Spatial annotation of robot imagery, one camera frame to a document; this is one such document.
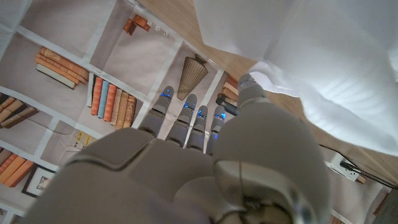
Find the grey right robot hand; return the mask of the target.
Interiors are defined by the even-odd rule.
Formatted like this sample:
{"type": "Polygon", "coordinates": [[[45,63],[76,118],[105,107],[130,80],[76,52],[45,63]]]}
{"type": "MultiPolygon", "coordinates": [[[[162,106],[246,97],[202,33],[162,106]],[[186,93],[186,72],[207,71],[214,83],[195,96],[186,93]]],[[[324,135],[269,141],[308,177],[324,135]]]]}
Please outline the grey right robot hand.
{"type": "Polygon", "coordinates": [[[328,176],[311,131],[271,103],[253,73],[238,91],[239,114],[213,118],[211,154],[181,124],[158,139],[162,118],[151,111],[138,129],[75,154],[22,222],[328,223],[328,176]]]}

